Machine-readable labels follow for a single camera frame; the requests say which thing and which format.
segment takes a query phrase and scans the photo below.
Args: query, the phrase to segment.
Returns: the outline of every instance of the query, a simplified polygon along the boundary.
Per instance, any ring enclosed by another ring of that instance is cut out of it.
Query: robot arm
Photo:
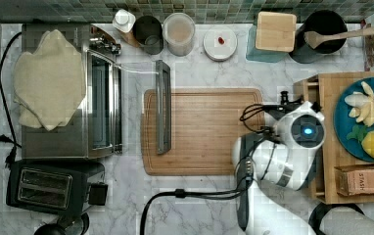
[[[239,149],[241,146],[243,147],[243,144],[242,140],[239,139],[235,144],[234,153],[240,153]],[[269,153],[269,151],[274,150],[274,145],[273,142],[263,141],[259,147],[263,146],[264,148],[257,148],[254,156],[261,154],[261,152],[265,152],[265,154],[270,156],[271,153]],[[287,151],[286,146],[279,145],[276,146],[276,148],[278,150],[280,149],[280,151],[277,151],[277,154],[272,156],[273,158],[286,156],[284,155],[284,151]],[[240,161],[240,156],[238,154],[233,156],[233,164],[239,165],[236,171],[237,178],[242,178],[241,174],[243,174],[244,167],[248,164],[246,161],[251,160]],[[277,160],[274,160],[269,165],[275,168],[276,162]],[[257,179],[261,179],[265,173],[265,169],[258,167],[257,163],[253,167],[253,171],[254,177]],[[237,199],[237,209],[239,225],[247,235],[315,235],[315,232],[307,222],[282,208],[267,197],[260,190],[257,180],[253,182],[246,194]]]
[[[324,116],[311,106],[305,102],[274,125],[281,144],[264,139],[260,133],[239,138],[232,156],[237,166],[236,178],[242,178],[252,163],[256,180],[268,180],[293,190],[305,185],[315,153],[325,138]],[[307,222],[269,199],[257,182],[237,203],[239,225],[248,235],[315,234]]]

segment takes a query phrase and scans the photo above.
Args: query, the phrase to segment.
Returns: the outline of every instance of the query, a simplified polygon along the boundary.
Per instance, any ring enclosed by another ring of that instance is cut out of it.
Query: wooden board
[[[260,12],[257,15],[256,47],[260,50],[294,50],[297,17],[293,14]]]
[[[171,150],[157,155],[156,94],[144,95],[141,147],[145,171],[151,175],[232,174],[231,151],[250,131],[239,121],[243,110],[262,103],[257,89],[174,89],[171,91]],[[259,129],[263,113],[247,124]]]
[[[354,82],[374,76],[374,71],[322,73],[294,84],[294,92],[304,95],[305,100],[317,101],[325,116],[326,138],[322,146],[321,173],[309,185],[312,198],[326,204],[348,204],[374,202],[374,195],[341,196],[336,188],[336,166],[370,165],[352,156],[340,144],[334,129],[333,115],[341,94]]]

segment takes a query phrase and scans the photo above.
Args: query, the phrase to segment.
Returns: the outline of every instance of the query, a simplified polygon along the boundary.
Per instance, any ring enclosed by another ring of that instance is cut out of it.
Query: blue plate
[[[374,77],[369,77],[362,79],[353,83],[347,90],[340,96],[340,99],[337,102],[336,110],[334,112],[334,128],[337,133],[342,145],[356,158],[361,159],[366,162],[374,163],[374,159],[371,158],[366,152],[364,152],[361,144],[356,139],[347,140],[347,135],[352,131],[354,125],[363,126],[363,122],[355,122],[355,118],[349,117],[351,111],[351,106],[346,104],[344,99],[351,95],[353,91],[362,92],[364,94],[363,87],[361,82],[365,81],[374,91]],[[367,132],[374,130],[374,124],[367,128]]]

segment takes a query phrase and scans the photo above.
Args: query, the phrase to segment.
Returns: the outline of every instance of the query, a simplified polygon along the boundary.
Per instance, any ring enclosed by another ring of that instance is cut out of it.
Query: white countertop
[[[279,92],[287,90],[292,94],[294,82],[320,72],[363,71],[361,39],[348,39],[337,53],[312,64],[302,65],[289,56],[279,63],[269,64],[247,61],[245,58],[250,24],[227,24],[238,36],[238,48],[228,61],[217,63],[209,59],[203,48],[203,38],[211,25],[197,25],[193,51],[186,57],[176,57],[166,48],[156,56],[122,42],[119,63],[147,62],[162,59],[171,67],[171,86],[178,87],[253,87],[258,88],[265,102],[278,102]],[[112,30],[110,25],[101,25]],[[349,29],[358,29],[358,24],[350,24]],[[11,37],[21,27],[18,24],[3,24],[3,49]],[[13,45],[3,70],[6,96],[14,123],[17,123],[19,107],[12,102],[13,89],[11,71],[21,52],[20,40]],[[139,117],[127,117],[139,123]],[[0,102],[0,134],[10,135]],[[55,216],[34,211],[11,208],[5,204],[9,171],[4,169],[4,161],[11,145],[0,143],[0,235],[33,234],[43,222],[51,222]],[[233,176],[149,176],[145,173],[139,151],[125,151],[122,156],[103,159],[106,180],[109,184],[108,201],[105,207],[89,211],[90,235],[135,235],[139,234],[139,222],[144,205],[155,194],[184,188],[195,191],[228,190],[235,187]],[[269,197],[308,220],[313,208],[318,204],[302,192],[262,183]],[[361,205],[366,215],[374,218],[374,204]],[[166,234],[242,234],[237,225],[235,201],[207,201],[201,199],[159,198],[150,207],[147,221],[149,235]]]

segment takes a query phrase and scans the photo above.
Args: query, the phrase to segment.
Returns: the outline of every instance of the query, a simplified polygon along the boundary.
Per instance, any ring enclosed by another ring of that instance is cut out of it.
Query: wooden spoon
[[[334,35],[321,35],[315,31],[308,31],[304,34],[305,40],[312,49],[317,48],[321,43],[325,41],[345,39],[349,37],[367,36],[374,35],[374,27],[368,27],[356,31],[342,32]]]

